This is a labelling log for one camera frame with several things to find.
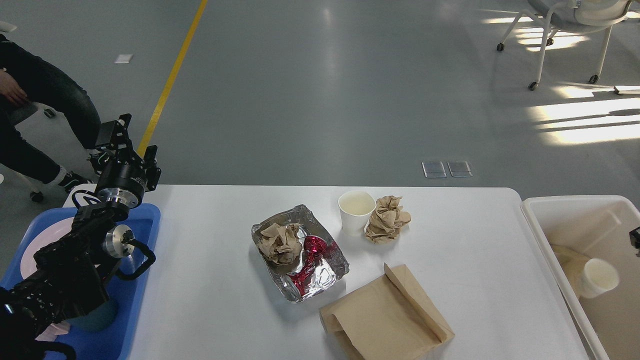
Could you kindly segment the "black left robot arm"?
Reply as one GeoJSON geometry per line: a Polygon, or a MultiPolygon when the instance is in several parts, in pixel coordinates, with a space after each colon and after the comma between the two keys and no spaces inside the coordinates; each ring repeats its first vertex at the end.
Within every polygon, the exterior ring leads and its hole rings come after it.
{"type": "Polygon", "coordinates": [[[100,126],[96,148],[107,156],[87,205],[77,206],[71,229],[33,256],[36,271],[11,289],[1,289],[1,358],[43,360],[46,353],[75,360],[64,342],[39,341],[48,326],[87,316],[109,300],[113,276],[134,281],[156,261],[153,251],[135,238],[124,221],[146,192],[157,187],[162,170],[157,146],[143,156],[128,135],[131,115],[100,126]]]}

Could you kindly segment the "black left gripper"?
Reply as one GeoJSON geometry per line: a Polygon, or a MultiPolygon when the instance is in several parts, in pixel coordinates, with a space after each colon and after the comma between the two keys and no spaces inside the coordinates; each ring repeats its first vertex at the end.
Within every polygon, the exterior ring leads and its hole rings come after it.
{"type": "Polygon", "coordinates": [[[128,134],[131,114],[101,123],[94,148],[94,166],[103,169],[95,193],[101,201],[115,202],[129,209],[139,207],[146,192],[155,191],[162,175],[156,155],[157,145],[147,146],[142,158],[128,134]]]}

